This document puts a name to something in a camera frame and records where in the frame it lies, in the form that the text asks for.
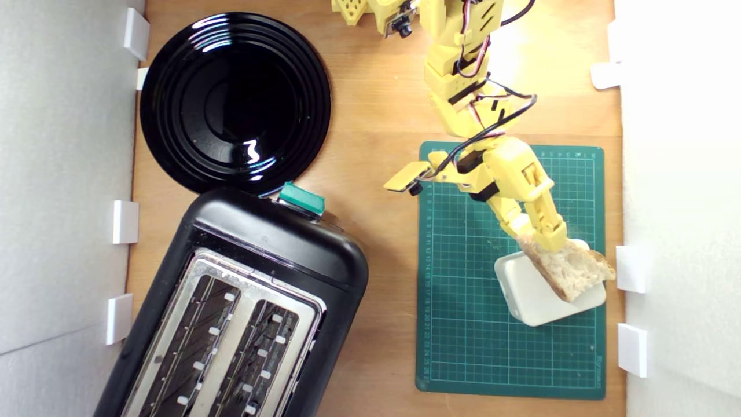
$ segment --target white panel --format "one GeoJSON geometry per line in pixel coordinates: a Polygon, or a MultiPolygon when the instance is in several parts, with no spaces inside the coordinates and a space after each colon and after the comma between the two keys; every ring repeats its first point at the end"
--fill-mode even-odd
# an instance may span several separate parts
{"type": "Polygon", "coordinates": [[[738,6],[624,3],[624,241],[652,263],[648,294],[626,294],[626,321],[651,337],[628,416],[738,416],[738,6]]]}
{"type": "Polygon", "coordinates": [[[610,62],[621,62],[625,55],[622,24],[619,19],[613,20],[607,25],[607,41],[610,53],[610,62]]]}
{"type": "Polygon", "coordinates": [[[91,416],[121,346],[102,322],[0,355],[0,416],[91,416]]]}
{"type": "Polygon", "coordinates": [[[131,198],[130,5],[143,1],[3,1],[0,352],[100,323],[124,292],[128,247],[110,239],[112,202],[131,198]]]}

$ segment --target black plate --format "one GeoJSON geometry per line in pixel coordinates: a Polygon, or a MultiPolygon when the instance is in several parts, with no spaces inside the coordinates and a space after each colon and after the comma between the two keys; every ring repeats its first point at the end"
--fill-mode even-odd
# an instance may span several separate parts
{"type": "Polygon", "coordinates": [[[203,193],[255,195],[296,179],[322,147],[330,87],[293,28],[254,13],[193,23],[157,53],[142,88],[142,130],[158,164],[203,193]]]}

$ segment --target bread slice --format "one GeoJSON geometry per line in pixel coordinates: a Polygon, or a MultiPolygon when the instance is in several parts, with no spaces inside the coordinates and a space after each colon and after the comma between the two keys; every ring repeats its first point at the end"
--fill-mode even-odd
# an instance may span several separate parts
{"type": "Polygon", "coordinates": [[[581,240],[567,240],[558,252],[542,248],[532,234],[521,235],[516,240],[556,295],[568,303],[592,286],[615,280],[615,269],[605,256],[590,250],[581,240]]]}

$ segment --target white bracket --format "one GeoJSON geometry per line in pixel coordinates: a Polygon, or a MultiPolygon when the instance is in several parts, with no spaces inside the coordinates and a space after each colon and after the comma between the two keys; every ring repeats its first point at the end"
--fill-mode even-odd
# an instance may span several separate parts
{"type": "Polygon", "coordinates": [[[139,241],[139,204],[132,201],[113,202],[113,244],[139,241]]]}
{"type": "Polygon", "coordinates": [[[618,19],[607,25],[610,62],[595,62],[590,69],[592,85],[598,90],[617,87],[622,82],[620,63],[625,55],[625,37],[618,19]]]}
{"type": "Polygon", "coordinates": [[[625,323],[617,325],[617,364],[619,367],[639,378],[646,378],[648,374],[647,347],[647,333],[644,329],[625,323]]]}
{"type": "Polygon", "coordinates": [[[144,88],[144,79],[147,78],[149,67],[139,68],[136,72],[136,90],[141,91],[144,88]]]}
{"type": "Polygon", "coordinates": [[[617,246],[617,288],[623,291],[646,293],[646,281],[651,270],[648,250],[636,246],[617,246]]]}
{"type": "Polygon", "coordinates": [[[105,330],[105,344],[108,346],[123,340],[131,330],[133,296],[123,294],[108,300],[108,317],[105,330]]]}
{"type": "Polygon", "coordinates": [[[139,61],[147,60],[149,48],[149,22],[133,7],[126,10],[124,47],[139,61]]]}

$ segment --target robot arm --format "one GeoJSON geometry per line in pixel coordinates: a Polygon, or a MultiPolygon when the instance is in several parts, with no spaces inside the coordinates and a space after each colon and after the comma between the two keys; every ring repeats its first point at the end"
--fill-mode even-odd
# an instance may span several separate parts
{"type": "Polygon", "coordinates": [[[536,96],[500,85],[487,72],[490,33],[527,13],[534,0],[504,22],[503,0],[332,1],[351,25],[362,13],[373,13],[384,36],[409,36],[411,20],[419,15],[433,39],[425,60],[429,99],[448,134],[470,138],[449,154],[433,152],[428,161],[411,162],[384,187],[417,195],[427,181],[457,184],[461,192],[486,202],[510,236],[532,233],[544,249],[560,250],[567,228],[551,197],[554,182],[530,146],[504,135],[536,96]],[[529,102],[513,111],[514,98],[529,102]]]}

